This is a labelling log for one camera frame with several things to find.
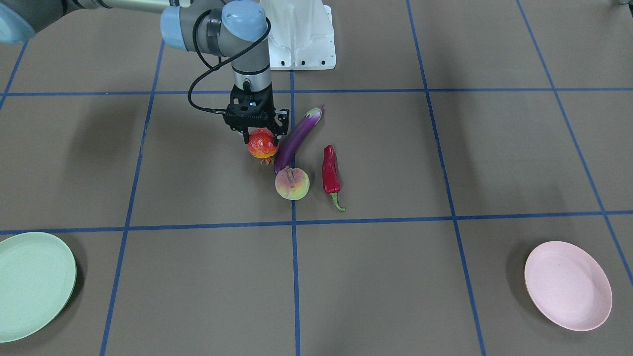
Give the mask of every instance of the green plate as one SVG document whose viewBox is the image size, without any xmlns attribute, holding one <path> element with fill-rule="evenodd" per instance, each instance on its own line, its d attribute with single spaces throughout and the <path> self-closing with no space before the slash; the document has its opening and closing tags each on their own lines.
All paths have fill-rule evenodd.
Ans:
<svg viewBox="0 0 633 356">
<path fill-rule="evenodd" d="M 0 243 L 0 343 L 33 334 L 64 308 L 77 266 L 64 241 L 26 232 Z"/>
</svg>

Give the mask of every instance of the fake fruit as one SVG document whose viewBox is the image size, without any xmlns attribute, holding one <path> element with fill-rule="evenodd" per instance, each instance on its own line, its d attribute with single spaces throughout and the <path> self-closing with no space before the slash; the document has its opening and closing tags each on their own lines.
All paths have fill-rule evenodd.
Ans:
<svg viewBox="0 0 633 356">
<path fill-rule="evenodd" d="M 332 197 L 336 209 L 344 212 L 345 208 L 339 205 L 339 191 L 341 191 L 341 185 L 339 184 L 339 177 L 336 173 L 336 153 L 332 145 L 327 146 L 323 150 L 322 174 L 323 190 Z"/>
<path fill-rule="evenodd" d="M 323 105 L 308 111 L 297 126 L 295 126 L 288 136 L 279 144 L 279 152 L 275 157 L 275 174 L 290 165 L 292 156 L 297 152 L 303 139 L 306 138 L 312 128 L 321 120 L 322 115 Z"/>
<path fill-rule="evenodd" d="M 277 153 L 279 147 L 273 144 L 273 133 L 266 128 L 255 129 L 248 136 L 248 151 L 260 159 L 260 164 L 272 162 L 271 157 Z"/>
<path fill-rule="evenodd" d="M 301 168 L 286 168 L 277 173 L 275 177 L 275 189 L 283 198 L 299 200 L 308 194 L 310 178 Z"/>
</svg>

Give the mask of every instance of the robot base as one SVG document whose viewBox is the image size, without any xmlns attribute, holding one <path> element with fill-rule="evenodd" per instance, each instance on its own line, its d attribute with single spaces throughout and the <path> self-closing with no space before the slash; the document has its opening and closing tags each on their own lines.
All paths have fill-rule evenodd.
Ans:
<svg viewBox="0 0 633 356">
<path fill-rule="evenodd" d="M 261 0 L 273 24 L 268 36 L 272 70 L 336 66 L 332 8 L 321 0 Z"/>
</svg>

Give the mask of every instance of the peach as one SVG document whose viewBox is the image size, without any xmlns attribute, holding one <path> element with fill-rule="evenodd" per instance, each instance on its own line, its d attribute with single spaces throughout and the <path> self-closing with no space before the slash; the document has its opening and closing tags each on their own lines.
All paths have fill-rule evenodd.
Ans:
<svg viewBox="0 0 633 356">
<path fill-rule="evenodd" d="M 310 178 L 301 168 L 287 166 L 277 173 L 275 189 L 285 199 L 299 200 L 308 194 Z"/>
</svg>

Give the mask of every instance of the plate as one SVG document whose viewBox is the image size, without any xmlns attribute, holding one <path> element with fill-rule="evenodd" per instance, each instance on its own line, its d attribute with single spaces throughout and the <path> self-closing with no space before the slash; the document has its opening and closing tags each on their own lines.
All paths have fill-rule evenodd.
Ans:
<svg viewBox="0 0 633 356">
<path fill-rule="evenodd" d="M 64 241 L 26 232 L 0 243 L 0 343 L 25 338 L 51 322 L 75 287 L 77 266 Z"/>
<path fill-rule="evenodd" d="M 536 307 L 551 321 L 574 331 L 593 330 L 611 313 L 611 285 L 583 249 L 562 241 L 535 248 L 525 263 L 525 285 Z"/>
</svg>

